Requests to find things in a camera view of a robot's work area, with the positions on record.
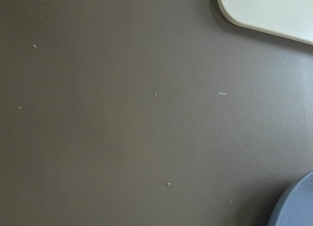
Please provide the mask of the blue round plate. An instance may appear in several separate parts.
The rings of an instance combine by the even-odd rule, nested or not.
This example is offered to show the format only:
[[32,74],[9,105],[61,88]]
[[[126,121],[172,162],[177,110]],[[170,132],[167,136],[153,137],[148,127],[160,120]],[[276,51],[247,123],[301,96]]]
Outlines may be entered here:
[[293,182],[279,198],[269,226],[311,226],[313,224],[313,173]]

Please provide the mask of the cream serving tray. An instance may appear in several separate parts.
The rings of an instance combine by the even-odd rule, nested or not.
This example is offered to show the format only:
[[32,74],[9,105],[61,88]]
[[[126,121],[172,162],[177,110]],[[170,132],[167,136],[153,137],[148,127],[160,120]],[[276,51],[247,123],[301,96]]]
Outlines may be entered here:
[[313,0],[218,0],[231,23],[312,45]]

